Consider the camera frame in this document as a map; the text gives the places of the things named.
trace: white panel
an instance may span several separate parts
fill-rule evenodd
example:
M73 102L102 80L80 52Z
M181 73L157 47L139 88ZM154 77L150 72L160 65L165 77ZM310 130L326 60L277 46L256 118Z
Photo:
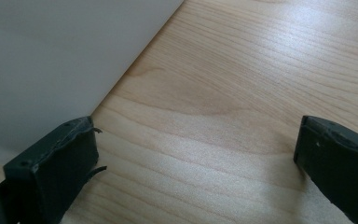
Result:
M91 114L181 3L0 0L2 161Z

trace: black clamp jaw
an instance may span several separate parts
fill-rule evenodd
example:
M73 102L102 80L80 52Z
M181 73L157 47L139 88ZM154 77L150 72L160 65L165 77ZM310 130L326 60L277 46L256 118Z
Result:
M0 224L60 223L101 167L91 117L68 121L4 166Z
M304 116L294 160L331 203L358 223L358 133Z

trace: wood table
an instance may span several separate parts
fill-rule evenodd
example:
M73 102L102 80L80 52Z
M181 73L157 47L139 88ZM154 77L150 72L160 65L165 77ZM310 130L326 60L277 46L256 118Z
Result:
M351 223L293 163L303 115L358 132L358 1L186 0L94 112L108 169L62 224Z

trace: black object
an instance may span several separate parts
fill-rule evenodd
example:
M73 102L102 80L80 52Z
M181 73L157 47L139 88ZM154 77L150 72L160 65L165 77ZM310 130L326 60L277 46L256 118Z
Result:
M358 133L304 116L294 160L331 203L358 223Z
M68 121L4 166L0 224L59 223L98 160L91 117Z

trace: light wood grain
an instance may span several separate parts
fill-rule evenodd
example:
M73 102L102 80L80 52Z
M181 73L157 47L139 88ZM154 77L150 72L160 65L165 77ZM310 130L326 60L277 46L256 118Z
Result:
M93 114L108 170L62 223L350 223L293 163L306 114L358 132L358 1L187 0Z

